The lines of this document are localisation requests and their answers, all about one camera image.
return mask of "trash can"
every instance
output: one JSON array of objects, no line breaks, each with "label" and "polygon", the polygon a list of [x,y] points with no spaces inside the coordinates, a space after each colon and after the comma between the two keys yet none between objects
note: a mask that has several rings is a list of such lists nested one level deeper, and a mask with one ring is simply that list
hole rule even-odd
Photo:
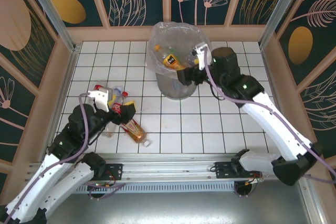
[{"label": "trash can", "polygon": [[205,34],[196,26],[186,23],[159,22],[152,31],[147,43],[146,67],[156,73],[158,87],[163,95],[170,99],[185,99],[196,90],[196,85],[182,85],[177,79],[176,70],[163,64],[164,58],[155,51],[155,46],[171,48],[182,65],[190,65],[192,49],[199,43],[211,43]]}]

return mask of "clear plastic bag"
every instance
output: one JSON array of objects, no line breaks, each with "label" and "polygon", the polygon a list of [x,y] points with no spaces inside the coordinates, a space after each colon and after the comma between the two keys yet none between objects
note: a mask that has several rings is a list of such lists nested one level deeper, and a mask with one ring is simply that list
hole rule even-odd
[{"label": "clear plastic bag", "polygon": [[209,39],[201,29],[187,23],[159,22],[151,31],[147,44],[146,67],[165,77],[177,79],[176,70],[163,65],[163,58],[155,51],[155,45],[171,48],[180,63],[188,67],[193,64],[192,49],[199,43],[205,42],[212,50]]}]

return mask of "purple cable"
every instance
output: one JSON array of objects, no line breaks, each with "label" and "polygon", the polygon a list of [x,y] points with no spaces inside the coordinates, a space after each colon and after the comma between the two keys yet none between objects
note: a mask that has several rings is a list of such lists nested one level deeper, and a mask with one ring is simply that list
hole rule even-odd
[{"label": "purple cable", "polygon": [[[314,151],[312,151],[298,136],[297,134],[292,130],[292,128],[287,124],[287,122],[275,111],[273,111],[272,109],[270,109],[269,107],[267,107],[264,104],[261,104],[259,102],[254,102],[254,101],[248,101],[248,100],[238,100],[238,99],[234,99],[231,97],[228,97],[227,95],[225,95],[215,84],[214,79],[211,76],[210,73],[210,69],[209,66],[207,64],[207,48],[205,48],[205,52],[204,52],[204,63],[205,63],[205,71],[206,74],[208,75],[209,81],[212,84],[212,86],[214,87],[214,89],[218,92],[218,94],[220,94],[224,99],[230,101],[230,102],[234,102],[234,103],[249,103],[249,104],[254,104],[257,106],[260,106],[266,110],[268,110],[271,114],[273,114],[277,119],[279,119],[279,121],[281,123],[283,123],[283,125],[289,130],[289,132],[294,136],[294,138],[303,146],[303,148],[306,149],[307,152],[309,152],[312,156],[314,156],[318,161],[320,161],[336,178],[336,172],[333,170],[333,168],[328,165],[321,157],[319,157],[319,155],[317,155]],[[327,183],[327,184],[336,184],[336,179],[334,180],[326,180],[326,179],[321,179],[321,178],[316,178],[316,177],[312,177],[310,175],[304,175],[305,178],[310,178],[319,182],[323,182],[323,183]]]},{"label": "purple cable", "polygon": [[[91,186],[91,187],[96,187],[96,188],[107,188],[107,189],[115,189],[114,191],[110,192],[110,193],[106,193],[103,196],[101,196],[100,198],[97,198],[96,200],[102,200],[102,199],[106,199],[108,197],[111,197],[112,195],[114,195],[117,191],[119,191],[121,188],[123,188],[126,184],[120,184],[117,186],[96,186],[95,184],[85,184],[87,186]],[[91,195],[93,188],[89,191],[89,196],[91,199],[95,199],[93,198],[93,196]]]},{"label": "purple cable", "polygon": [[5,220],[4,224],[8,224],[9,220],[12,218],[12,216],[15,213],[15,210],[20,206],[20,204],[22,203],[22,201],[24,200],[24,198],[27,196],[27,194],[30,192],[30,190],[33,188],[33,186],[35,186],[35,184],[39,181],[39,179],[41,177],[43,177],[43,175],[49,171],[50,169],[54,168],[57,165],[61,165],[63,163],[69,162],[73,159],[75,159],[76,157],[78,157],[79,155],[81,155],[86,146],[88,145],[88,141],[89,141],[89,125],[88,125],[88,120],[86,118],[86,113],[85,113],[85,109],[84,109],[84,105],[82,102],[82,97],[86,97],[89,93],[83,93],[79,95],[79,106],[80,106],[80,110],[82,111],[82,115],[84,118],[84,128],[85,128],[85,139],[84,139],[84,143],[83,146],[81,147],[81,149],[73,156],[68,157],[66,159],[60,160],[50,166],[48,166],[43,172],[41,172],[39,174],[39,176],[37,178],[35,178],[35,180],[31,183],[31,185],[27,188],[27,190],[22,194],[21,198],[18,200],[18,202],[16,203],[16,205],[14,206],[12,212],[8,215],[7,219]]}]

